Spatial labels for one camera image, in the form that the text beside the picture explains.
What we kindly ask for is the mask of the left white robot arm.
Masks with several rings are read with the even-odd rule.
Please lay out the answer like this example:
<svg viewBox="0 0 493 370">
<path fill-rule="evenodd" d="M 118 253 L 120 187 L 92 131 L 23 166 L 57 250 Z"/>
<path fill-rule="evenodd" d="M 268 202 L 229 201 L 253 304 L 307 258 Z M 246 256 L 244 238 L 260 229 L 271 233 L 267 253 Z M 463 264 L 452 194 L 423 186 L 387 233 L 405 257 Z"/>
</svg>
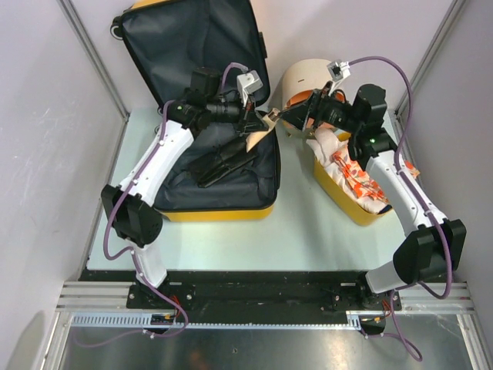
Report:
<svg viewBox="0 0 493 370">
<path fill-rule="evenodd" d="M 126 249 L 138 280 L 146 284 L 143 298 L 154 308 L 170 299 L 170 289 L 162 284 L 167 271 L 154 245 L 163 227 L 163 217 L 154 207 L 156 195 L 178 159 L 211 123 L 231 123 L 239 136 L 193 163 L 199 187 L 222 180 L 256 157 L 253 148 L 270 130 L 255 110 L 254 94 L 262 86 L 257 71 L 237 62 L 223 72 L 195 69 L 182 97 L 163 105 L 155 138 L 129 175 L 118 186 L 107 184 L 102 189 L 108 219 L 105 258 L 114 261 L 121 256 L 109 252 L 109 234 L 114 230 L 131 243 Z"/>
</svg>

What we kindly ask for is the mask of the beige tube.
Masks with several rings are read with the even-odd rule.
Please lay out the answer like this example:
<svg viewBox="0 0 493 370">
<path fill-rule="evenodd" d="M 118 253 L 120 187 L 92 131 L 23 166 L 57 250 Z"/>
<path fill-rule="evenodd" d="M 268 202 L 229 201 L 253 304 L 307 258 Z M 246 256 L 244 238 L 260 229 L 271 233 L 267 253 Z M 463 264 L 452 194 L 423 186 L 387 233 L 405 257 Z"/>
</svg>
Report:
<svg viewBox="0 0 493 370">
<path fill-rule="evenodd" d="M 261 116 L 260 121 L 263 124 L 262 129 L 256 129 L 246 138 L 246 151 L 250 152 L 268 133 L 270 133 L 277 124 L 280 111 L 272 108 L 271 111 Z"/>
</svg>

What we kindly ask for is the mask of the white round drawer cabinet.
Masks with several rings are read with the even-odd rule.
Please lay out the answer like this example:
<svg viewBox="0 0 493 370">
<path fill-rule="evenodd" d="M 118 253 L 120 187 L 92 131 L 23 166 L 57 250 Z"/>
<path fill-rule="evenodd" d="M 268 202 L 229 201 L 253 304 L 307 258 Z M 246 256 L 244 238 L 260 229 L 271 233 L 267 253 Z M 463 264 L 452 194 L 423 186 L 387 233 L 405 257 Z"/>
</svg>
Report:
<svg viewBox="0 0 493 370">
<path fill-rule="evenodd" d="M 291 65 L 280 81 L 282 107 L 307 99 L 314 89 L 321 89 L 332 80 L 327 59 L 304 59 Z"/>
</svg>

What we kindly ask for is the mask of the yellow Pikachu suitcase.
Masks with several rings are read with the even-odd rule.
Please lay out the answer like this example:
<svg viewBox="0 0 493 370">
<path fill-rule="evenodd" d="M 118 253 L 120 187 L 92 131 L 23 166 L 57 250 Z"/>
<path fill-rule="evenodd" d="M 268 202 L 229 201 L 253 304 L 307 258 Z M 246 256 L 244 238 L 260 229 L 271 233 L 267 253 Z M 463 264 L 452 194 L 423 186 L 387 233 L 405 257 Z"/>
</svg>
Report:
<svg viewBox="0 0 493 370">
<path fill-rule="evenodd" d="M 151 145 L 102 200 L 117 220 L 259 220 L 280 187 L 267 53 L 248 1 L 141 1 L 110 29 L 162 117 Z"/>
</svg>

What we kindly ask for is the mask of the black pouch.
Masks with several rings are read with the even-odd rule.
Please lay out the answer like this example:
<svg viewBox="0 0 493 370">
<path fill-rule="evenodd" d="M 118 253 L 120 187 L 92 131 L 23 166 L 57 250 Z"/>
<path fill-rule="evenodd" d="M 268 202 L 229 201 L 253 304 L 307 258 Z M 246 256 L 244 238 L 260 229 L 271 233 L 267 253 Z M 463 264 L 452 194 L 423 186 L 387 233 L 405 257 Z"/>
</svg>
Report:
<svg viewBox="0 0 493 370">
<path fill-rule="evenodd" d="M 252 162 L 257 157 L 257 151 L 247 151 L 246 144 L 243 137 L 237 137 L 190 162 L 187 170 L 197 186 L 210 187 Z"/>
</svg>

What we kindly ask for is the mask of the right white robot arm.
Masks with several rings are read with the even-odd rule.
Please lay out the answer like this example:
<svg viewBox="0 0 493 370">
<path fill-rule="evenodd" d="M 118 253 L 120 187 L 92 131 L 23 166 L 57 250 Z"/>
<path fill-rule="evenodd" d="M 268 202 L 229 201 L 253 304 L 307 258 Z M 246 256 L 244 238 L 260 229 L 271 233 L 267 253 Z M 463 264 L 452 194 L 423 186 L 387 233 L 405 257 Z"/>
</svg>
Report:
<svg viewBox="0 0 493 370">
<path fill-rule="evenodd" d="M 392 289 L 423 284 L 458 269 L 466 237 L 461 220 L 449 220 L 412 177 L 397 145 L 383 127 L 387 112 L 386 92 L 374 84 L 362 85 L 352 103 L 337 99 L 328 82 L 310 96 L 280 113 L 280 118 L 299 130 L 309 119 L 314 125 L 330 123 L 350 134 L 350 158 L 381 187 L 397 214 L 405 239 L 392 260 L 368 271 L 365 284 L 355 290 L 356 302 L 373 309 Z"/>
</svg>

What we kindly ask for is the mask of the yellow plastic basket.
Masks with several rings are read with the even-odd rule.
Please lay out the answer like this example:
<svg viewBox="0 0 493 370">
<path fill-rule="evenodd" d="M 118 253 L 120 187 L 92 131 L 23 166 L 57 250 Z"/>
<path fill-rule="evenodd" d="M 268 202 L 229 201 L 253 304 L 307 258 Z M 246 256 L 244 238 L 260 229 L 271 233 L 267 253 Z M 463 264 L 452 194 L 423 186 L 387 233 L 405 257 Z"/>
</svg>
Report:
<svg viewBox="0 0 493 370">
<path fill-rule="evenodd" d="M 340 141 L 347 141 L 350 138 L 348 133 L 337 135 Z M 377 219 L 389 214 L 392 207 L 388 204 L 379 214 L 371 214 L 364 208 L 360 207 L 350 196 L 345 185 L 338 185 L 323 170 L 323 167 L 317 162 L 314 156 L 314 177 L 325 193 L 333 202 L 357 225 L 368 226 Z"/>
</svg>

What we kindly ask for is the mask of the orange floral patterned cloth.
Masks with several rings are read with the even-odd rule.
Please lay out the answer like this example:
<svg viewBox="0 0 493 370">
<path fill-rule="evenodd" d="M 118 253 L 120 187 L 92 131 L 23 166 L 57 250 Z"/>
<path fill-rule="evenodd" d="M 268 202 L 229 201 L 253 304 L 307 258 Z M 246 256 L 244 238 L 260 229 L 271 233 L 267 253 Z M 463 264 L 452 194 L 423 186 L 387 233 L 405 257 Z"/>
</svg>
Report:
<svg viewBox="0 0 493 370">
<path fill-rule="evenodd" d="M 379 214 L 390 203 L 378 183 L 350 158 L 347 146 L 335 151 L 331 159 L 344 178 L 342 186 L 346 186 L 360 207 Z"/>
</svg>

